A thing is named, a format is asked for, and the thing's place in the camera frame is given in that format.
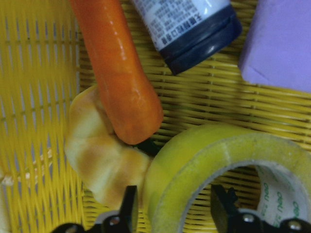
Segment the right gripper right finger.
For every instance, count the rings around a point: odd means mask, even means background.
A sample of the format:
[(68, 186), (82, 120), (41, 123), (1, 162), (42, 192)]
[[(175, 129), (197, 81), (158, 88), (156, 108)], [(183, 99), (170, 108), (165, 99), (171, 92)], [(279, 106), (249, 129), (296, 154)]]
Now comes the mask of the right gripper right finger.
[(211, 216), (220, 233), (260, 233), (262, 223), (255, 211), (238, 208), (234, 188), (228, 191), (222, 185), (211, 186)]

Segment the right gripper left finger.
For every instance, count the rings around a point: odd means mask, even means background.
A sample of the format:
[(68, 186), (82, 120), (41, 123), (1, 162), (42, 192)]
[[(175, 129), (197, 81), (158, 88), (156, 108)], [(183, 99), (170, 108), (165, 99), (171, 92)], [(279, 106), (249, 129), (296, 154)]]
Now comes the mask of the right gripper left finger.
[(138, 189), (127, 186), (119, 210), (100, 214), (94, 224), (95, 233), (135, 233), (138, 224)]

